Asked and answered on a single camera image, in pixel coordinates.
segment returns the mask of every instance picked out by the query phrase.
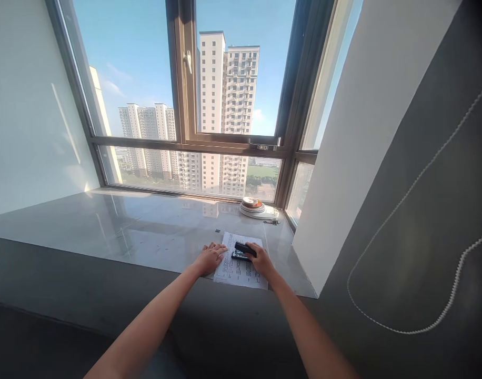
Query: sky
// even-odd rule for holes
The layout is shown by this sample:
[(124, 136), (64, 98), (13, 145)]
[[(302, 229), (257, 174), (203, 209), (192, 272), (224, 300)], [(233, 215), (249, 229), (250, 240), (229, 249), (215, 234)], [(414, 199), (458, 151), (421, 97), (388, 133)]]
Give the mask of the sky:
[(357, 27), (358, 18), (360, 17), (360, 11), (362, 10), (363, 2), (364, 0), (354, 0), (352, 4), (352, 10), (350, 11), (350, 16), (346, 24), (345, 35), (343, 36), (343, 42), (341, 42), (341, 47), (339, 48), (336, 66), (334, 68), (334, 73), (330, 81), (329, 93), (327, 94), (327, 100), (325, 100), (324, 112), (322, 114), (322, 119), (320, 120), (320, 125), (318, 127), (315, 145), (313, 146), (313, 149), (316, 150), (318, 150), (320, 148), (320, 145), (322, 144), (325, 127), (327, 126), (327, 122), (329, 121), (330, 110), (332, 109), (334, 97), (336, 96), (337, 85), (339, 84), (341, 73), (343, 72), (346, 55), (348, 54), (348, 49), (350, 48), (350, 43), (352, 42), (353, 33), (355, 31), (355, 28)]
[[(74, 7), (112, 134), (123, 136), (118, 107), (172, 107), (165, 0), (74, 0)], [(198, 32), (223, 31), (227, 47), (260, 45), (252, 134), (274, 135), (294, 8), (295, 0), (197, 0)]]

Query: white wall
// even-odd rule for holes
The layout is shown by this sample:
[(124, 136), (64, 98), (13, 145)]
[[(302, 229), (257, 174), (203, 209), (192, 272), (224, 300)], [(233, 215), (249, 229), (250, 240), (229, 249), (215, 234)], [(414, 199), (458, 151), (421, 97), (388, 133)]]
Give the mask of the white wall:
[(0, 213), (97, 187), (44, 1), (0, 1)]
[(460, 2), (363, 4), (293, 242), (317, 294)]

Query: stack of plates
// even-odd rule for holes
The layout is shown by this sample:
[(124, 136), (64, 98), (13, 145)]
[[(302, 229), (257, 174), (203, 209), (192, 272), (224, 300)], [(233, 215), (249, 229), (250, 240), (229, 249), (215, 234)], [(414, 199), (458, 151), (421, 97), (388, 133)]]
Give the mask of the stack of plates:
[(241, 213), (248, 217), (271, 220), (279, 215), (276, 208), (264, 205), (259, 199), (253, 197), (243, 197), (243, 201), (239, 205)]

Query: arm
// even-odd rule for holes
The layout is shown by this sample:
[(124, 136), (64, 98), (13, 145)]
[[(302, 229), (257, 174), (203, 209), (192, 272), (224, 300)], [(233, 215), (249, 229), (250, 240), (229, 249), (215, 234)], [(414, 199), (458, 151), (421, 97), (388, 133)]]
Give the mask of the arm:
[(113, 342), (85, 376), (91, 378), (134, 377), (148, 363), (173, 320), (179, 305), (196, 280), (212, 272), (227, 248), (211, 243), (196, 261), (160, 292)]
[(271, 284), (282, 305), (299, 354), (310, 379), (357, 378), (357, 374), (329, 339), (325, 331), (278, 274), (266, 251), (257, 244), (246, 243), (257, 257), (246, 254), (255, 269)]

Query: green field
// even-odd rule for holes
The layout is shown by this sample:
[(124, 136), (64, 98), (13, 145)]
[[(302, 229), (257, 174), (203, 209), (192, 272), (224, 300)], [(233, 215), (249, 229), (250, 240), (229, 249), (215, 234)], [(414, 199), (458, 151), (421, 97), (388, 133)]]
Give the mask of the green field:
[(247, 176), (273, 176), (278, 174), (278, 168), (276, 167), (263, 167), (263, 166), (248, 166)]

